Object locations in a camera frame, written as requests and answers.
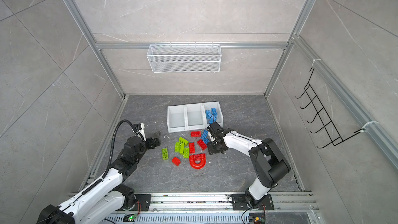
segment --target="zip tie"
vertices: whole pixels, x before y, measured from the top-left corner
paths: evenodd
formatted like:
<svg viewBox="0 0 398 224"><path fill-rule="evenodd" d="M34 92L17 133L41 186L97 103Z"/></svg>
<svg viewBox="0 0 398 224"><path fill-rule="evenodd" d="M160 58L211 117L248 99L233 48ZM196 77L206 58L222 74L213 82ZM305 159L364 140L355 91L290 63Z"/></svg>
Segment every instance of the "zip tie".
<svg viewBox="0 0 398 224"><path fill-rule="evenodd" d="M311 65L311 67L314 66L314 62L315 62L315 61L320 61L320 60L322 60L322 59L313 59L313 60L312 60L312 65Z"/></svg>
<svg viewBox="0 0 398 224"><path fill-rule="evenodd" d="M378 123L378 121L369 121L367 122L365 125L363 125L363 127L361 128L361 130L359 132L364 132L365 131L365 127L370 124L370 123Z"/></svg>

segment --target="wire basket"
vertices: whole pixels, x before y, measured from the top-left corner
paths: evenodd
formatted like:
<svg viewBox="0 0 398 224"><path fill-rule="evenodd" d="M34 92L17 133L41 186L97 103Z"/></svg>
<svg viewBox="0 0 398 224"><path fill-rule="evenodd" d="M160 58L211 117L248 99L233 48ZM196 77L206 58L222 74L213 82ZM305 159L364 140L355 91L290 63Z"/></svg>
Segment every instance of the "wire basket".
<svg viewBox="0 0 398 224"><path fill-rule="evenodd" d="M147 58L154 73L219 72L221 47L217 44L153 44Z"/></svg>

